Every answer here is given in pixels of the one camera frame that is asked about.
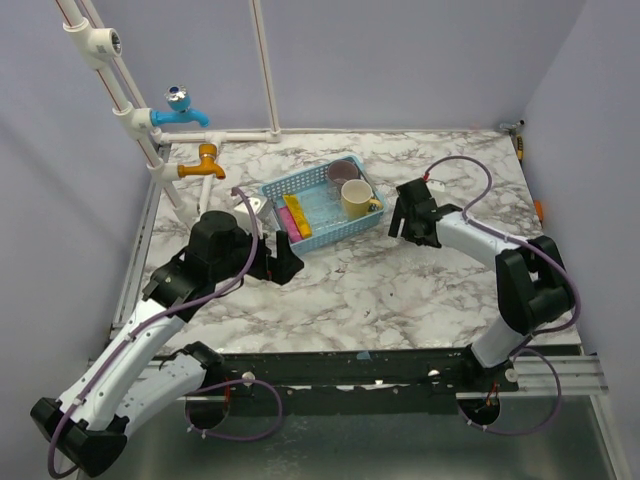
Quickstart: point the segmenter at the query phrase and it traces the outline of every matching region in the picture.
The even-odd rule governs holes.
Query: blue faucet
[[[199,110],[189,108],[191,98],[183,85],[173,86],[164,94],[167,103],[173,112],[159,112],[151,110],[151,123],[159,127],[165,123],[189,123],[198,122],[201,127],[209,125],[209,117]]]

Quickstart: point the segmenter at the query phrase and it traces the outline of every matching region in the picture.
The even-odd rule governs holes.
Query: blue basket
[[[358,167],[360,176],[368,180],[364,165],[356,155],[349,155],[339,160],[347,160]],[[356,235],[368,228],[376,226],[387,210],[387,202],[373,184],[375,197],[382,203],[382,209],[357,220],[348,221],[342,208],[340,198],[332,192],[327,180],[327,169],[331,162],[317,167],[307,168],[301,172],[280,178],[260,187],[260,193],[269,198],[277,208],[285,206],[282,195],[296,195],[305,217],[311,225],[312,235],[306,240],[291,244],[296,255],[303,255],[316,248],[344,238]],[[286,230],[280,216],[277,215],[280,229]]]

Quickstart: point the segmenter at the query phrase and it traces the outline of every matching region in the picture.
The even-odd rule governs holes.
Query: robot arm
[[[277,232],[277,257],[265,240],[248,274],[283,285],[304,263],[291,251],[287,234]],[[191,231],[189,245],[153,272],[131,318],[92,367],[56,399],[42,398],[31,417],[51,441],[63,417],[56,447],[90,477],[100,475],[118,458],[127,439],[170,402],[202,386],[222,357],[204,344],[185,347],[155,375],[134,385],[142,370],[167,340],[204,305],[185,308],[157,321],[149,319],[170,307],[212,294],[216,285],[237,275],[246,264],[252,236],[233,215],[207,212]],[[87,382],[97,382],[84,396]]]
[[[549,237],[526,240],[506,233],[502,239],[490,235],[467,223],[459,207],[438,207],[422,178],[400,185],[397,191],[390,236],[400,233],[417,245],[455,248],[496,272],[500,315],[468,346],[472,377],[506,362],[540,325],[558,319],[573,307],[567,282],[541,258],[508,240],[528,242],[563,266]]]

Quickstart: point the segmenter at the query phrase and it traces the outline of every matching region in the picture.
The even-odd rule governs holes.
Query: screw
[[[255,380],[256,376],[253,374],[253,372],[244,372],[242,374],[242,379],[243,380]],[[252,384],[252,382],[247,382],[244,384],[245,387],[250,387]]]
[[[507,381],[511,383],[516,383],[518,381],[518,372],[516,372],[513,368],[507,368],[504,372],[504,377]]]

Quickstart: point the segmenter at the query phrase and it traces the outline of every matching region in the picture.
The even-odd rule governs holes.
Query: marble surface
[[[175,144],[170,161],[197,161],[197,144]],[[495,185],[473,215],[528,237],[541,233],[533,202],[508,137],[491,132],[296,134],[279,144],[223,145],[210,209],[230,211],[234,185],[248,194],[268,181],[358,154],[390,208],[380,224],[303,257],[305,268],[280,287],[247,277],[245,286],[202,308],[164,352],[199,340],[223,352],[316,351],[461,347],[482,334],[498,314],[495,274],[455,250],[418,247],[387,236],[395,186],[424,173],[434,160],[464,154],[486,163]],[[202,178],[176,183],[198,200]],[[464,206],[485,178],[462,161],[439,166],[444,200]],[[187,243],[188,231],[160,199],[143,282]],[[574,330],[538,343],[579,343]]]

